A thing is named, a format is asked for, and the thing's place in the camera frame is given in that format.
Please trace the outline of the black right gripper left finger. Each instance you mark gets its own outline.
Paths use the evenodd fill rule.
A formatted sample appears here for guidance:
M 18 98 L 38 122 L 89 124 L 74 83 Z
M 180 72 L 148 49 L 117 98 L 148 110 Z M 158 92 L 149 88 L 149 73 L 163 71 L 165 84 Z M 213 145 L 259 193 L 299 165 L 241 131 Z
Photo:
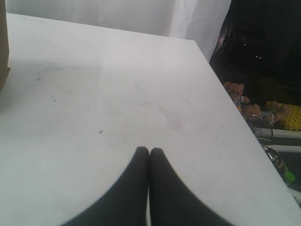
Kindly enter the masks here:
M 118 180 L 65 226 L 145 226 L 150 154 L 138 147 Z

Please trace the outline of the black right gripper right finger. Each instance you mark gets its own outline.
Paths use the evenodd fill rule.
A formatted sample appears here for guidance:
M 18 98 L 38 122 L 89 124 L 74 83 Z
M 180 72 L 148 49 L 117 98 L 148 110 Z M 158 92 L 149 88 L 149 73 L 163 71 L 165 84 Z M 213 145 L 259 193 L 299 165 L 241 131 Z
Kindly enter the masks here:
M 163 150 L 150 152 L 150 221 L 153 226 L 230 226 L 182 182 Z

